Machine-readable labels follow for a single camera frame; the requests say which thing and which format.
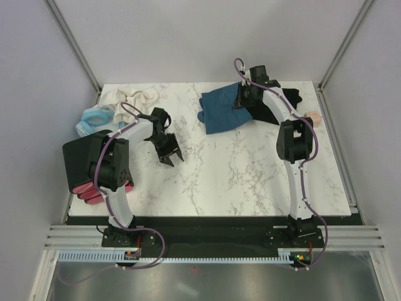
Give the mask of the black pink drawer organizer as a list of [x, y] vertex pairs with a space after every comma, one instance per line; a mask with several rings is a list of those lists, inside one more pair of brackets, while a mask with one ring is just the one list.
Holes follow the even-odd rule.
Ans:
[[[68, 142], [62, 147], [69, 190], [89, 205], [103, 202], [103, 197], [100, 191], [96, 190], [93, 180], [99, 156], [109, 140], [109, 134], [111, 130], [101, 130]], [[99, 187], [111, 189], [124, 184], [126, 192], [133, 189], [128, 155], [128, 140], [113, 139], [107, 147], [98, 172]]]

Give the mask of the white t shirt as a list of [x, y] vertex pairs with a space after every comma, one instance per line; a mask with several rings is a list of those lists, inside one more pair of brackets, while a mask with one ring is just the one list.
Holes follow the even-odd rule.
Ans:
[[135, 88], [123, 87], [105, 92], [100, 97], [97, 107], [114, 111], [114, 124], [118, 124], [120, 122], [129, 124], [133, 122], [134, 116], [124, 110], [120, 105], [121, 103], [127, 102], [134, 106], [137, 110], [128, 107], [128, 111], [134, 113], [135, 115], [140, 113], [148, 114], [148, 110], [156, 103], [158, 99], [159, 94], [153, 88], [137, 90]]

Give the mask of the small pink cube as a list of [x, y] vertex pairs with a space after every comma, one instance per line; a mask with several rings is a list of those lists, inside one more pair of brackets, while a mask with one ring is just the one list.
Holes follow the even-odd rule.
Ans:
[[304, 114], [305, 118], [310, 118], [313, 121], [313, 127], [318, 127], [323, 120], [323, 117], [319, 113], [319, 111], [309, 111]]

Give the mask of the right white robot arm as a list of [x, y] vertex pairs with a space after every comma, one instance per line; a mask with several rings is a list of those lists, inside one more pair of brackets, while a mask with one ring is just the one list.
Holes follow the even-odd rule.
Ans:
[[276, 152], [283, 160], [288, 175], [292, 220], [308, 220], [317, 214], [308, 200], [306, 163], [318, 153], [318, 139], [313, 121], [302, 117], [286, 97], [276, 80], [262, 80], [238, 85], [234, 108], [246, 108], [265, 121], [272, 115], [278, 122]]

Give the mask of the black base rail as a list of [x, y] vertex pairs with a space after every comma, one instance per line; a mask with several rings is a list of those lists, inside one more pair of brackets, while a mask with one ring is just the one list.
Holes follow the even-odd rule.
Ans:
[[172, 258], [273, 256], [280, 248], [317, 250], [323, 234], [314, 220], [307, 224], [312, 234], [293, 233], [285, 217], [151, 217], [137, 216], [129, 233], [108, 224], [105, 216], [70, 217], [69, 226], [104, 227], [102, 246], [138, 247], [148, 256]]

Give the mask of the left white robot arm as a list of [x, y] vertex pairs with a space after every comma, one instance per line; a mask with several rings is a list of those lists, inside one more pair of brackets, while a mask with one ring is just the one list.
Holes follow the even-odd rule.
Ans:
[[123, 246], [137, 241], [137, 230], [130, 225], [134, 215], [129, 208], [125, 184], [130, 178], [130, 148], [143, 141], [151, 142], [160, 163], [173, 167], [172, 155], [183, 160], [174, 133], [167, 133], [171, 116], [162, 108], [150, 115], [140, 113], [132, 123], [116, 132], [91, 135], [88, 175], [105, 200], [109, 224], [118, 228], [115, 238]]

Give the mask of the folded black t shirt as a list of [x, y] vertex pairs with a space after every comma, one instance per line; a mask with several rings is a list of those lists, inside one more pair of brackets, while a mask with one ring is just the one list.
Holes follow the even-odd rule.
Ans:
[[254, 120], [280, 125], [287, 120], [296, 120], [293, 114], [301, 101], [299, 90], [295, 88], [259, 89], [254, 105], [247, 111]]

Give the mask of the blue t shirt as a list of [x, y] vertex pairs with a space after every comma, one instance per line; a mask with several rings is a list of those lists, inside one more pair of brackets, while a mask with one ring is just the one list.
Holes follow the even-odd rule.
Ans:
[[201, 93], [197, 118], [204, 124], [207, 135], [234, 130], [253, 119], [246, 108], [233, 108], [237, 88], [238, 83], [233, 83]]

